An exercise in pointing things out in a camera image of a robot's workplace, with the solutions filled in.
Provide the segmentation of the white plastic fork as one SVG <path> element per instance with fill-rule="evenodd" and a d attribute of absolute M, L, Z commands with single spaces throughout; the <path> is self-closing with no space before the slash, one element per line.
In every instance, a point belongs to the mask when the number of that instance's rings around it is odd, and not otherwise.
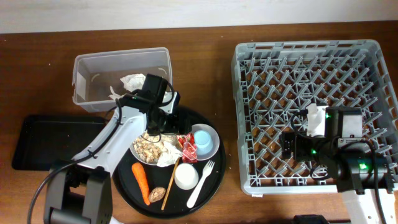
<path fill-rule="evenodd" d="M 195 202 L 197 201 L 197 198 L 199 196 L 200 190 L 203 187 L 203 184 L 206 180 L 206 178 L 211 174 L 213 168 L 214 168 L 215 162 L 209 160 L 206 165 L 203 168 L 202 172 L 202 177 L 198 181 L 196 187 L 194 188 L 192 194 L 190 195 L 189 199 L 187 200 L 187 207 L 188 208 L 193 208 Z"/>

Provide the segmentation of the red snack wrapper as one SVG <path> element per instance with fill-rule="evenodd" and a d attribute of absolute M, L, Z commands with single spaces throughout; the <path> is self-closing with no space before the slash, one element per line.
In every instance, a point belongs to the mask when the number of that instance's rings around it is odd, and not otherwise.
<path fill-rule="evenodd" d="M 177 135 L 178 143 L 182 148 L 182 160 L 184 163 L 197 162 L 197 146 L 195 144 L 194 135 L 189 133 L 187 135 Z"/>

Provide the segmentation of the light blue cup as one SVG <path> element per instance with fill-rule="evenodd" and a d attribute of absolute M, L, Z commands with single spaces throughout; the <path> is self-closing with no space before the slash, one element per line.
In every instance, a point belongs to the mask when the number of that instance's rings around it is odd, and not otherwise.
<path fill-rule="evenodd" d="M 210 152 L 213 148 L 213 141 L 210 134 L 204 130 L 199 130 L 194 133 L 194 140 L 197 147 L 197 154 L 204 155 Z"/>

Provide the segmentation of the white cup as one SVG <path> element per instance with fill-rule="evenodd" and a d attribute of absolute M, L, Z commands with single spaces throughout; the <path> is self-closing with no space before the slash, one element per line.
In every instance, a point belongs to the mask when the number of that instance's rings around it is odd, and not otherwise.
<path fill-rule="evenodd" d="M 175 171 L 174 181 L 182 190 L 193 189 L 198 183 L 198 172 L 191 164 L 179 164 Z"/>

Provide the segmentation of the pink small bowl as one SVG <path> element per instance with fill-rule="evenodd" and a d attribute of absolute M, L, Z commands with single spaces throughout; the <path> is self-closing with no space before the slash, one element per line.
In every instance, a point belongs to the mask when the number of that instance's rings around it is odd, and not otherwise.
<path fill-rule="evenodd" d="M 220 146 L 220 138 L 218 136 L 218 133 L 211 126 L 209 126 L 207 124 L 194 124 L 192 126 L 191 133 L 194 135 L 194 133 L 199 130 L 204 130 L 204 131 L 208 132 L 213 141 L 213 148 L 210 152 L 208 152 L 207 154 L 204 154 L 204 155 L 197 155 L 198 161 L 205 161 L 207 159 L 210 159 L 217 153 L 218 148 Z"/>

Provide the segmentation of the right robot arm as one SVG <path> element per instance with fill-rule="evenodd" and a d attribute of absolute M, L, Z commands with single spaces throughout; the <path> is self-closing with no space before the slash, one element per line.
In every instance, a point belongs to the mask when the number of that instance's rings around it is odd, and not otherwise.
<path fill-rule="evenodd" d="M 316 163 L 333 179 L 352 223 L 396 223 L 394 181 L 387 159 L 363 138 L 360 108 L 312 104 L 279 136 L 283 159 Z"/>

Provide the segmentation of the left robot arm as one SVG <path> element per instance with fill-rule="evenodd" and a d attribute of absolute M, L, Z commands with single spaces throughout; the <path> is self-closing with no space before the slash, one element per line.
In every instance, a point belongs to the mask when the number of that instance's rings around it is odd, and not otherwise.
<path fill-rule="evenodd" d="M 58 160 L 35 191 L 27 214 L 46 189 L 44 223 L 117 223 L 111 178 L 130 145 L 144 133 L 188 134 L 192 126 L 174 109 L 179 94 L 164 78 L 148 74 L 141 89 L 116 100 L 113 117 L 95 139 L 69 161 Z"/>

